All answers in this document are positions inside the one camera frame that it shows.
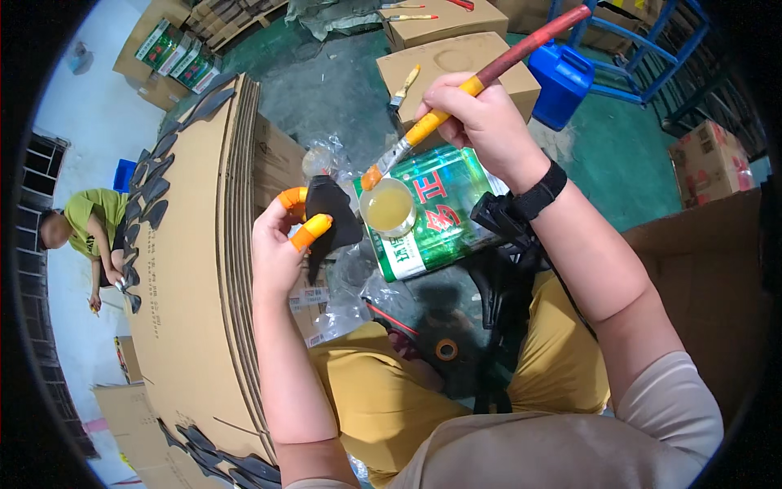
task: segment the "hand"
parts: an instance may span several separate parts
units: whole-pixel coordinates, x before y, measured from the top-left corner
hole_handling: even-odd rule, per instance
[[[288,241],[291,226],[301,223],[279,199],[269,204],[253,225],[253,298],[287,304],[307,248],[297,250]]]
[[[450,144],[470,147],[481,164],[500,178],[514,194],[540,181],[551,163],[535,143],[527,124],[499,81],[477,97],[458,88],[473,73],[451,73],[437,78],[424,93],[415,119],[431,109],[453,115],[438,131]]]
[[[101,307],[102,302],[100,300],[99,293],[93,292],[92,295],[90,296],[89,303],[90,303],[90,307],[95,309],[96,312],[100,311],[100,307]]]
[[[118,271],[118,270],[115,270],[114,267],[111,267],[111,269],[109,269],[109,268],[106,269],[106,279],[109,280],[109,283],[111,285],[114,285],[117,282],[119,282],[120,285],[122,285],[122,279],[123,278],[124,277],[122,275],[122,272]]]

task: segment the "plastic cup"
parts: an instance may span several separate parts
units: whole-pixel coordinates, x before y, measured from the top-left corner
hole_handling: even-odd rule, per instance
[[[382,226],[376,226],[376,222],[372,222],[372,217],[375,213],[370,213],[370,206],[383,205],[383,194],[389,190],[397,190],[393,200],[394,206],[408,206],[410,210],[407,212],[406,217],[399,222],[394,222],[389,228],[383,228]],[[362,192],[361,197],[358,199],[358,210],[361,213],[361,217],[364,218],[370,228],[375,230],[379,235],[386,238],[400,238],[413,228],[415,224],[415,205],[413,202],[413,194],[410,189],[404,183],[396,180],[395,178],[383,178],[372,190]]]

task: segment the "black wristband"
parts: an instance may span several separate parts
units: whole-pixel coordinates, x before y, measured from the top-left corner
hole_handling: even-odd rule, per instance
[[[547,205],[554,202],[568,182],[565,170],[556,161],[550,159],[550,162],[551,166],[540,182],[523,194],[514,196],[511,201],[513,210],[527,221],[536,218]]]

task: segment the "beige shirt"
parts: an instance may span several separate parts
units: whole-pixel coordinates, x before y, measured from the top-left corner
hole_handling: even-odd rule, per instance
[[[723,438],[717,403],[690,355],[676,351],[633,382],[616,418],[524,412],[446,421],[390,489],[686,487]],[[300,480],[289,489],[349,489]]]

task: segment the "blue plastic bin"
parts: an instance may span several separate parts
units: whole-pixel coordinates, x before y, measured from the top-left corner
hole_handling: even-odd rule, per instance
[[[568,46],[549,41],[529,56],[529,70],[540,83],[533,117],[561,131],[587,96],[594,81],[594,66]]]
[[[127,193],[128,183],[136,169],[136,163],[129,160],[120,160],[117,171],[114,172],[114,190],[119,193]]]

